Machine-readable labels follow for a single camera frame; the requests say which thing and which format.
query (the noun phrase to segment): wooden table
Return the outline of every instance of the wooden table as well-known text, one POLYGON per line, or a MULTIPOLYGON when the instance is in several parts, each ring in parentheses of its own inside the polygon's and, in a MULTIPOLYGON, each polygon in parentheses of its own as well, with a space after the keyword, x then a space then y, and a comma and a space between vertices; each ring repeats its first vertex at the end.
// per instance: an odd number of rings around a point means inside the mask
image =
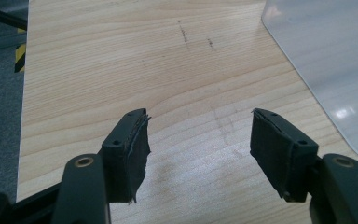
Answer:
POLYGON ((265 1, 30 1, 18 199, 96 153, 128 111, 152 117, 138 203, 118 223, 310 223, 250 156, 252 110, 358 160, 263 26, 265 1))

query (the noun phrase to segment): gray floor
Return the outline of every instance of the gray floor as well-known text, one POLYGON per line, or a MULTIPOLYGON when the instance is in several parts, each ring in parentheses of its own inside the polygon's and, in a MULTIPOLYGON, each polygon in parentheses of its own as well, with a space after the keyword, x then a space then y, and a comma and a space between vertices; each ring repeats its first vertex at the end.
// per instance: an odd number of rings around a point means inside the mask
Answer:
MULTIPOLYGON (((27 1, 0 1, 0 9, 27 18, 27 1)), ((16 28, 0 23, 0 36, 16 28)), ((24 73, 14 73, 15 48, 0 49, 0 192, 14 203, 17 191, 24 73)))

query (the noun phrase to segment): black metal frame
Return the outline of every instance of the black metal frame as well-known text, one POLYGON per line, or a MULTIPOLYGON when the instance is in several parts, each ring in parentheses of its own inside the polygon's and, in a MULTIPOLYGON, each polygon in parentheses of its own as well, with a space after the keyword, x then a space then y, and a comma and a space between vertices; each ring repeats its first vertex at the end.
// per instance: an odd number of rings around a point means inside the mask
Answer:
MULTIPOLYGON (((9 26, 20 28, 24 31, 28 29, 28 21, 22 18, 12 16, 6 12, 0 11, 0 22, 9 26)), ((12 46, 18 46, 26 42, 26 34, 18 34, 0 37, 0 49, 12 46)))
POLYGON ((149 117, 127 113, 98 154, 67 162, 62 182, 15 204, 0 193, 0 223, 110 223, 109 203, 136 202, 145 178, 149 117))
POLYGON ((358 161, 317 156, 318 145, 276 113, 254 110, 251 154, 287 202, 312 195, 313 223, 358 223, 358 161))

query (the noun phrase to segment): transparent plastic sheet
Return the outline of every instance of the transparent plastic sheet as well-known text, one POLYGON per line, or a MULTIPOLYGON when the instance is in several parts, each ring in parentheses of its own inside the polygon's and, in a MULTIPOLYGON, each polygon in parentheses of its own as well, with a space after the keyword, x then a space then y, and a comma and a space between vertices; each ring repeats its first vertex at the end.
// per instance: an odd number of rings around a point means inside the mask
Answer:
POLYGON ((358 153, 358 0, 268 0, 262 20, 358 153))

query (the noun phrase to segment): pen mark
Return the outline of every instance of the pen mark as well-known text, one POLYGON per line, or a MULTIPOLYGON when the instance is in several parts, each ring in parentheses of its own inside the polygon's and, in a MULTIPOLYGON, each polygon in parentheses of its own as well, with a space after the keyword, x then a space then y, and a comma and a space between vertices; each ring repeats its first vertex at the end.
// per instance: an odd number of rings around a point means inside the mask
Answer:
POLYGON ((187 44, 187 33, 186 33, 186 31, 183 29, 182 25, 180 25, 180 22, 178 22, 178 23, 179 23, 180 31, 182 32, 183 39, 185 40, 186 47, 188 48, 188 44, 187 44))
POLYGON ((209 47, 211 47, 212 50, 216 50, 213 46, 213 42, 210 38, 208 38, 209 47))

